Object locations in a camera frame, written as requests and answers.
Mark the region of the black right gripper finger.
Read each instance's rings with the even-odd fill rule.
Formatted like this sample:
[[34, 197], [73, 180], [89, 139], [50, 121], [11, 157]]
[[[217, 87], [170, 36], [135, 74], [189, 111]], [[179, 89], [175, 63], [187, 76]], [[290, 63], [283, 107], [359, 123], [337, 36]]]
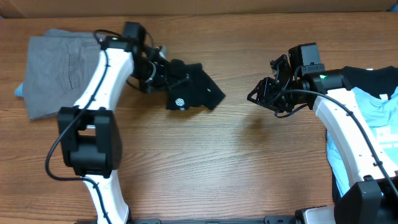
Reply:
[[267, 77], [259, 81], [256, 87], [248, 94], [247, 100], [269, 110], [277, 110], [277, 92], [280, 85], [272, 78]]
[[270, 66], [275, 79], [280, 84], [286, 84], [292, 77], [292, 71], [286, 54], [282, 54], [275, 60], [270, 60]]

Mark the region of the black t-shirt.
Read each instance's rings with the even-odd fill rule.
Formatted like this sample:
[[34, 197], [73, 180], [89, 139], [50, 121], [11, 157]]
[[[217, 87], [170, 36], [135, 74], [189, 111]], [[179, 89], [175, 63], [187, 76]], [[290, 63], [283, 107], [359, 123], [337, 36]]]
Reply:
[[213, 110], [225, 98], [200, 63], [187, 65], [173, 59], [167, 64], [167, 81], [168, 110], [187, 110], [200, 106]]

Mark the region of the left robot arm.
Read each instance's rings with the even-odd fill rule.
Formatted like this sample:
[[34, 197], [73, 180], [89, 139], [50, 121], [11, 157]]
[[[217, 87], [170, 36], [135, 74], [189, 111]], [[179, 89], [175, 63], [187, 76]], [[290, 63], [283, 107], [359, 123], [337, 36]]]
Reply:
[[[168, 88], [165, 56], [145, 44], [146, 29], [138, 22], [126, 22], [122, 34], [96, 30], [100, 46], [96, 70], [83, 94], [73, 106], [58, 112], [59, 136], [45, 160], [47, 175], [57, 181], [83, 182], [94, 203], [96, 223], [132, 223], [118, 178], [123, 145], [114, 111], [129, 79], [138, 80], [139, 91], [150, 93]], [[50, 171], [50, 158], [61, 146], [63, 161], [74, 177], [57, 177]]]

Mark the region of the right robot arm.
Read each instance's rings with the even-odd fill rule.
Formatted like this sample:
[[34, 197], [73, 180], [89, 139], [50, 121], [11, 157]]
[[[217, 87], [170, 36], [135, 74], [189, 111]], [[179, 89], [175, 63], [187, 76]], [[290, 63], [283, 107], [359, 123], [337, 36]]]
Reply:
[[332, 206], [301, 208], [266, 223], [397, 222], [397, 69], [327, 70], [315, 43], [270, 62], [248, 100], [286, 118], [308, 107], [327, 130]]

